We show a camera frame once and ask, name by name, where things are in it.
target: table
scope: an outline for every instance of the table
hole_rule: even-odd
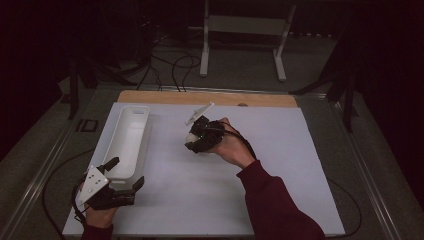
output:
[[[234,121],[255,148],[264,168],[271,175],[283,177],[299,209],[317,221],[326,234],[344,233],[306,122],[292,96],[124,91],[112,107],[90,164],[98,166],[102,160],[101,154],[105,154],[108,145],[107,135],[111,134],[110,128],[116,124],[123,106],[140,103],[149,106],[154,126],[145,163],[146,184],[137,192],[133,206],[118,211],[115,234],[253,235],[244,205],[244,189],[235,177],[240,171],[238,167],[214,154],[194,154],[183,145],[189,130],[183,122],[200,106],[192,104],[206,105],[209,101],[218,106],[206,116],[210,119],[228,116]],[[236,107],[240,103],[249,107]],[[280,130],[269,126],[279,126]],[[72,211],[63,232],[65,235],[82,232]]]

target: white metal frame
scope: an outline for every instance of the white metal frame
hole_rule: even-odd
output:
[[[205,0],[205,17],[203,28],[203,51],[200,64],[200,76],[208,75],[209,61],[209,32],[233,32],[233,33],[255,33],[266,35],[281,36],[281,42],[277,49],[274,49],[274,61],[277,68],[278,80],[285,81],[286,73],[284,71],[281,53],[289,34],[290,25],[296,11],[296,5],[292,5],[290,12],[285,19],[269,19],[269,18],[247,18],[209,15],[209,0]]]

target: dark background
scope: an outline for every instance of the dark background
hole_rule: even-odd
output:
[[[211,11],[220,14],[282,14],[269,10],[278,8],[267,7],[272,4],[268,1],[250,1],[243,3],[243,8],[234,7],[240,1],[211,2]],[[407,181],[424,206],[424,191],[420,187],[424,182],[423,8],[419,1],[358,2],[300,4],[291,31],[295,36],[310,33],[339,40],[327,71],[343,67],[352,52],[361,51],[356,89],[363,93]],[[356,25],[346,29],[358,12],[360,17],[354,18]],[[138,61],[148,54],[156,26],[183,40],[187,39],[187,26],[202,26],[203,2],[2,1],[0,17],[3,159],[62,97],[57,83],[69,75],[69,56],[75,54],[75,49],[114,67],[119,67],[119,60]]]

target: wire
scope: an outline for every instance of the wire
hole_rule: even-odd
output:
[[[253,148],[252,148],[252,145],[250,145],[250,143],[249,143],[249,141],[247,141],[241,134],[240,134],[240,132],[239,131],[237,131],[233,126],[231,126],[230,124],[228,124],[228,123],[224,123],[224,124],[226,124],[226,125],[228,125],[228,126],[230,126],[234,131],[236,131],[236,133],[235,132],[231,132],[231,131],[228,131],[228,130],[225,130],[225,129],[220,129],[220,128],[211,128],[211,127],[205,127],[205,128],[202,128],[202,130],[209,130],[209,131],[215,131],[215,132],[223,132],[224,134],[226,133],[226,134],[230,134],[230,135],[233,135],[233,136],[235,136],[235,137],[237,137],[238,139],[240,139],[241,141],[242,141],[242,143],[247,147],[247,149],[249,150],[249,152],[250,152],[250,154],[252,155],[252,157],[254,158],[254,159],[257,159],[256,158],[256,154],[255,154],[255,151],[253,151]]]
[[[151,67],[151,69],[153,70],[156,76],[155,81],[156,81],[156,84],[158,85],[157,91],[162,91],[162,82],[160,81],[160,78],[159,78],[159,71],[154,67]]]
[[[75,213],[75,217],[74,218],[78,222],[80,222],[81,224],[84,224],[86,222],[86,219],[85,219],[85,216],[84,216],[83,212],[85,212],[85,210],[87,210],[88,208],[85,209],[83,212],[81,212],[78,209],[78,206],[77,206],[77,204],[75,202],[75,199],[77,197],[78,190],[79,190],[81,184],[84,182],[85,178],[86,178],[86,174],[84,174],[84,176],[81,177],[77,181],[77,183],[74,185],[74,188],[72,189],[72,195],[71,195],[71,204],[72,204],[72,208],[74,209],[74,213]]]
[[[152,60],[149,58],[149,65],[147,66],[146,72],[144,73],[141,80],[138,82],[136,90],[140,89],[141,84],[146,80],[147,74],[149,73],[150,69],[152,68]]]
[[[125,70],[117,71],[116,73],[121,75],[121,76],[128,77],[128,76],[134,75],[134,74],[142,71],[146,66],[147,66],[147,63],[143,64],[143,63],[138,62],[137,66],[132,67],[132,68],[128,68],[128,69],[125,69]]]
[[[188,36],[187,38],[188,39],[193,39],[193,38],[195,38],[197,35],[199,35],[199,34],[202,34],[203,33],[203,30],[199,30],[199,31],[197,31],[196,33],[193,33],[191,36]],[[162,40],[164,40],[164,39],[166,39],[166,38],[172,38],[172,37],[175,37],[175,36],[173,36],[173,35],[165,35],[165,36],[163,36],[163,37],[161,37],[160,38],[160,40],[159,40],[159,42],[158,42],[158,44],[159,45],[162,45],[162,46],[175,46],[175,45],[177,45],[178,43],[184,43],[184,40],[181,40],[181,39],[179,39],[178,37],[176,38],[176,39],[172,39],[174,42],[171,42],[171,43],[163,43],[162,42]]]
[[[65,239],[65,236],[63,236],[62,231],[60,231],[59,227],[58,227],[58,226],[57,226],[57,224],[54,222],[54,220],[53,220],[52,216],[50,215],[50,213],[49,213],[49,211],[48,211],[48,209],[47,209],[47,205],[46,205],[46,189],[47,189],[47,186],[48,186],[48,184],[49,184],[49,182],[50,182],[50,179],[51,179],[51,178],[52,178],[52,176],[53,176],[53,175],[57,172],[57,170],[59,170],[61,167],[63,167],[63,166],[64,166],[65,164],[67,164],[68,162],[73,161],[73,160],[75,160],[75,159],[77,159],[77,158],[79,158],[79,157],[81,157],[81,156],[83,156],[83,155],[85,155],[85,154],[87,154],[87,153],[93,152],[93,151],[94,151],[94,149],[90,149],[90,150],[87,150],[87,151],[85,151],[85,152],[82,152],[82,153],[80,153],[80,154],[77,154],[77,155],[75,155],[75,156],[73,156],[73,157],[71,157],[71,158],[69,158],[69,159],[67,159],[67,160],[63,161],[63,162],[62,162],[61,164],[59,164],[59,165],[58,165],[55,169],[53,169],[53,171],[50,173],[49,177],[47,178],[45,185],[43,186],[43,190],[42,190],[42,192],[41,192],[41,203],[42,203],[42,205],[43,205],[44,213],[45,213],[45,215],[46,215],[47,219],[49,220],[49,222],[52,224],[52,226],[53,226],[54,230],[56,231],[56,233],[57,233],[57,234],[59,235],[59,237],[60,237],[61,239],[63,239],[63,240],[66,240],[66,239]]]
[[[331,180],[331,179],[329,179],[329,178],[327,178],[327,180],[328,180],[329,182],[333,183],[334,185],[336,185],[338,188],[340,188],[343,192],[345,192],[345,193],[349,196],[349,198],[350,198],[350,199],[352,199],[352,201],[353,201],[353,203],[355,204],[356,208],[358,209],[358,213],[359,213],[359,221],[358,221],[358,225],[356,226],[356,228],[355,228],[352,232],[347,233],[347,234],[343,234],[343,235],[327,237],[327,239],[335,239],[335,238],[345,238],[345,237],[350,237],[350,236],[352,236],[352,235],[356,234],[356,233],[359,231],[359,229],[361,228],[361,226],[362,226],[362,212],[361,212],[361,208],[359,207],[358,202],[355,200],[355,198],[352,196],[352,194],[350,194],[350,193],[349,193],[346,189],[344,189],[344,188],[343,188],[342,186],[340,186],[338,183],[336,183],[335,181],[333,181],[333,180]]]
[[[185,85],[185,81],[187,79],[187,76],[188,76],[188,74],[191,72],[191,70],[193,68],[195,68],[195,67],[197,67],[197,66],[200,65],[200,63],[201,63],[200,58],[197,57],[197,56],[193,56],[190,53],[185,52],[185,51],[156,51],[156,52],[180,52],[180,53],[185,53],[186,54],[185,56],[179,57],[177,60],[175,60],[174,63],[169,62],[169,61],[167,61],[165,59],[162,59],[162,58],[160,58],[160,57],[155,56],[155,55],[152,54],[152,57],[153,58],[155,58],[155,59],[157,59],[159,61],[162,61],[164,63],[167,63],[167,64],[172,65],[172,70],[171,70],[172,81],[174,82],[174,85],[177,87],[177,89],[178,89],[179,92],[181,92],[181,89],[180,89],[180,87],[179,87],[179,85],[177,83],[177,79],[175,77],[175,69],[176,68],[187,68],[188,69],[187,72],[184,74],[184,77],[183,77],[183,79],[181,81],[181,86],[182,86],[183,90],[186,92],[186,89],[185,89],[185,86],[184,85]],[[183,60],[183,59],[185,59],[185,58],[190,58],[191,64],[188,65],[188,66],[178,65],[178,62],[181,61],[181,60]]]

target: metal stand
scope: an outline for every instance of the metal stand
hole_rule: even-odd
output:
[[[112,80],[124,86],[136,86],[136,83],[130,82],[119,74],[105,68],[86,57],[80,50],[74,50],[69,60],[69,75],[70,75],[70,94],[67,102],[71,105],[71,110],[68,119],[72,119],[78,110],[78,77],[81,78],[83,84],[87,88],[96,88],[97,79],[94,69],[98,72],[109,76]]]
[[[361,63],[366,46],[364,37],[361,35],[364,19],[366,18],[361,11],[354,14],[317,81],[296,91],[289,91],[289,94],[303,95],[324,84],[332,83],[326,98],[330,102],[337,102],[345,93],[343,123],[349,132],[352,131],[351,116],[355,82],[358,72],[362,69]]]
[[[274,49],[274,61],[277,68],[278,80],[285,81],[286,73],[281,60],[281,53],[289,34],[290,25],[294,16],[296,6],[292,5],[286,19],[268,18],[247,18],[209,15],[209,0],[205,0],[205,17],[203,28],[203,51],[200,64],[200,76],[206,77],[208,74],[209,61],[209,32],[232,32],[232,33],[252,33],[281,36],[281,42],[277,49]]]

